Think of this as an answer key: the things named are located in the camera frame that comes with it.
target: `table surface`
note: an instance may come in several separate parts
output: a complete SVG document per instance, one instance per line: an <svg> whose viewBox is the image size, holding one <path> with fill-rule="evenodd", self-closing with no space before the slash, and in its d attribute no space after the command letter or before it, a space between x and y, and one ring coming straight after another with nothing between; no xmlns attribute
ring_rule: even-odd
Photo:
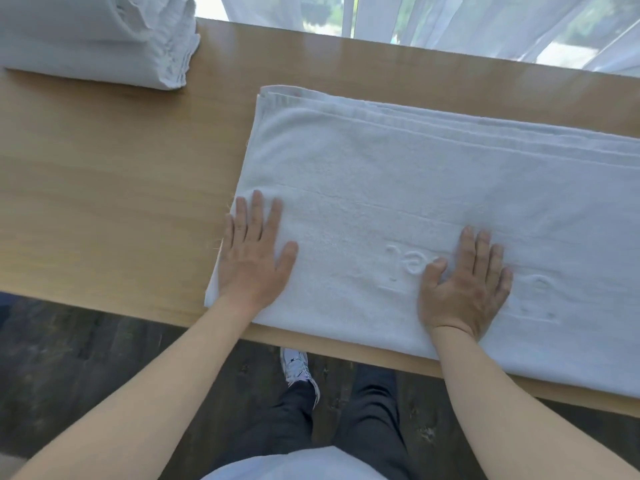
<svg viewBox="0 0 640 480"><path fill-rule="evenodd" d="M640 137L640 79L200 20L174 93L0 70L0 290L188 326L203 313L261 86ZM245 338L441 376L252 324ZM640 400L515 378L640 417Z"/></svg>

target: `sheer curtain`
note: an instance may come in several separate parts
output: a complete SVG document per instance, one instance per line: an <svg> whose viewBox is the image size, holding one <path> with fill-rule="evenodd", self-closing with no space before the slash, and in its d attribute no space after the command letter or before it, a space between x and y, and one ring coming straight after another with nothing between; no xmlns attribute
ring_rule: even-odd
<svg viewBox="0 0 640 480"><path fill-rule="evenodd" d="M640 0L196 0L231 22L640 77Z"/></svg>

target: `hand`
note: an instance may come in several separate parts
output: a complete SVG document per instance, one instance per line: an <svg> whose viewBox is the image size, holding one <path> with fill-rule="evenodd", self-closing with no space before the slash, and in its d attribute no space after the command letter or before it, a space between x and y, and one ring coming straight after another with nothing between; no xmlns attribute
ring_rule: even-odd
<svg viewBox="0 0 640 480"><path fill-rule="evenodd" d="M262 225L262 193L253 192L247 225L247 204L236 199L236 218L227 215L218 266L218 291L257 314L282 293L298 255L298 244L285 244L276 263L274 245L282 216L282 201L274 199L266 224Z"/></svg>
<svg viewBox="0 0 640 480"><path fill-rule="evenodd" d="M504 249L490 247L491 234L480 231L474 239L471 227L460 234L456 269L439 284L447 260L438 258L424 270L418 297L418 315L429 332L441 326L459 328L476 341L487 331L504 305L513 273L502 268Z"/></svg>

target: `dark floor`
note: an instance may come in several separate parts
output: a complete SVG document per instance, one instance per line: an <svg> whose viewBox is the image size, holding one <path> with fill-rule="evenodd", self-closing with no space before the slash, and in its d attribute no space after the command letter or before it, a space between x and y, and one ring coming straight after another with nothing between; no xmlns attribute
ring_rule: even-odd
<svg viewBox="0 0 640 480"><path fill-rule="evenodd" d="M0 325L0 452L29 457L130 379L183 329L32 299ZM310 357L323 393L314 439L329 443L349 397L354 364ZM240 341L162 478L196 480L285 382L275 347ZM409 452L425 479L483 479L440 379L399 373ZM640 468L640 421L550 403L569 421Z"/></svg>

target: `towel stack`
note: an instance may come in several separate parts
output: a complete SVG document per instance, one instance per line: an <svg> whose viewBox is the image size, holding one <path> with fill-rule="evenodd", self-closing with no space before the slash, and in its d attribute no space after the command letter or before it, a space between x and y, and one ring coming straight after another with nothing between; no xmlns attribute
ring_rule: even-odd
<svg viewBox="0 0 640 480"><path fill-rule="evenodd" d="M194 0L0 0L0 66L155 89L186 83Z"/></svg>
<svg viewBox="0 0 640 480"><path fill-rule="evenodd" d="M420 275L466 224L515 272L482 346L514 374L640 397L640 140L262 88L238 195L300 243L257 322L436 358ZM217 296L214 273L206 304Z"/></svg>

